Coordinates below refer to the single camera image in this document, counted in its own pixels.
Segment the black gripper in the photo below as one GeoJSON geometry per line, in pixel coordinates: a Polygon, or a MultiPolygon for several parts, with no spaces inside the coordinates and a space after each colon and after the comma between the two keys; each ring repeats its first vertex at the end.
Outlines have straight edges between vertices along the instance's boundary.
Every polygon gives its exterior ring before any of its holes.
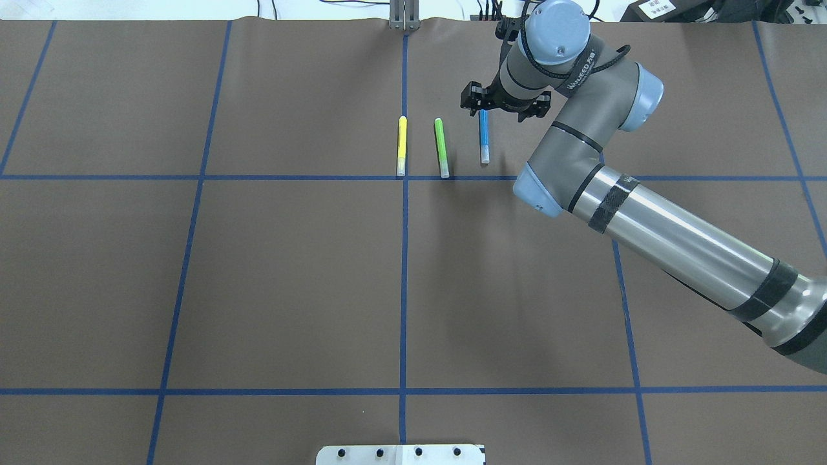
{"type": "Polygon", "coordinates": [[[544,118],[550,110],[552,94],[543,91],[537,97],[520,99],[507,94],[498,85],[483,87],[481,83],[469,81],[461,91],[460,107],[466,109],[472,117],[481,110],[501,109],[518,115],[522,123],[527,118],[544,118]]]}

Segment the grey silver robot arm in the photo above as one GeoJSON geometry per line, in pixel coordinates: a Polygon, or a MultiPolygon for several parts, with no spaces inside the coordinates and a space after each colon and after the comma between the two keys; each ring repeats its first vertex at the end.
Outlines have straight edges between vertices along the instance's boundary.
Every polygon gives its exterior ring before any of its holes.
{"type": "Polygon", "coordinates": [[[501,109],[523,121],[544,117],[553,92],[566,100],[514,194],[542,214],[567,211],[611,236],[780,356],[825,373],[824,277],[804,276],[600,161],[612,136],[639,129],[664,96],[662,80],[627,59],[630,46],[606,50],[572,1],[525,4],[519,17],[499,20],[496,37],[498,72],[488,86],[468,83],[461,108],[501,109]]]}

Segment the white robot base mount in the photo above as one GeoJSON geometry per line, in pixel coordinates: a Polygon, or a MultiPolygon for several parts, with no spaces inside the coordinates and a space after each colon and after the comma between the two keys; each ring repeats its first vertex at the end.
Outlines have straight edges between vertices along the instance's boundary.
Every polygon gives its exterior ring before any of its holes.
{"type": "Polygon", "coordinates": [[[477,444],[372,444],[324,446],[316,464],[487,464],[477,444]]]}

